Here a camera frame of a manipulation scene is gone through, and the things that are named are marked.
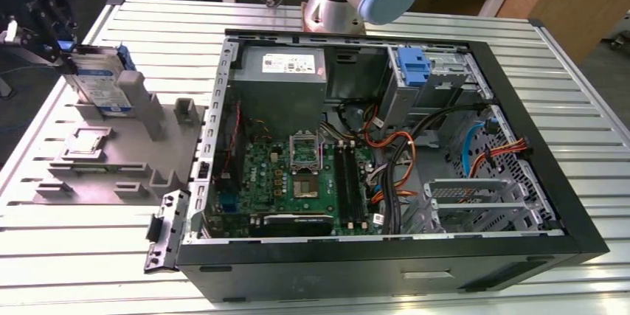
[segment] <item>aluminum work surface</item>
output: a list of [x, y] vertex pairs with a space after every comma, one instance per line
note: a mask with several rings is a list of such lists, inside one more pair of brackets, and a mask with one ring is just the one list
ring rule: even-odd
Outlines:
[[[105, 6], [85, 42], [124, 42], [161, 103], [192, 97], [207, 104], [225, 28], [299, 31], [300, 9], [125, 0]], [[143, 274], [156, 207], [32, 204], [80, 121], [60, 80], [0, 172], [0, 313], [630, 314], [628, 135], [544, 31], [520, 20], [420, 14], [368, 30], [490, 44], [610, 253], [495, 293], [211, 304], [181, 273]]]

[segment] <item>power supply label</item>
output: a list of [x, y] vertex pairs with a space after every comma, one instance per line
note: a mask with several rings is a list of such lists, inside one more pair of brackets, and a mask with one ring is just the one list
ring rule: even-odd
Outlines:
[[268, 53], [263, 57], [263, 73], [315, 74], [315, 56]]

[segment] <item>latch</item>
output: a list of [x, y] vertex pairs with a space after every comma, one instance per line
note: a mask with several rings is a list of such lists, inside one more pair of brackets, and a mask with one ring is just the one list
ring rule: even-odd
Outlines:
[[189, 203], [189, 192], [176, 190], [161, 199], [157, 214], [151, 217], [147, 230], [148, 247], [144, 273], [179, 271], [175, 266], [179, 245], [185, 224], [185, 211]]

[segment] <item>blue cable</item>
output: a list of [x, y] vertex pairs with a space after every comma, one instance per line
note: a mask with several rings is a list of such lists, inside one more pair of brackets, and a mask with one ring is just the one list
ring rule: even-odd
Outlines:
[[462, 167], [463, 167], [463, 175], [468, 177], [468, 174], [471, 173], [471, 161], [468, 157], [468, 150], [471, 149], [471, 141], [474, 137], [475, 131], [483, 127], [483, 123], [479, 123], [471, 127], [468, 130], [468, 133], [466, 133], [466, 139], [463, 140], [463, 145], [462, 145]]

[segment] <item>floor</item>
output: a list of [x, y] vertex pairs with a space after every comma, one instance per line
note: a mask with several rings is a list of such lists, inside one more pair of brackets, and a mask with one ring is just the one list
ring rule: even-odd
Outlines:
[[[69, 0], [80, 28], [77, 37], [85, 36], [105, 0]], [[257, 0], [239, 0], [257, 3]], [[299, 5], [305, 0], [287, 0]], [[612, 52], [599, 44], [579, 68], [599, 94], [626, 125], [630, 124], [630, 54]], [[0, 167], [13, 152], [28, 124], [36, 115], [58, 76], [50, 69], [32, 68], [20, 58], [0, 53], [0, 76], [14, 89], [9, 100], [0, 100]]]

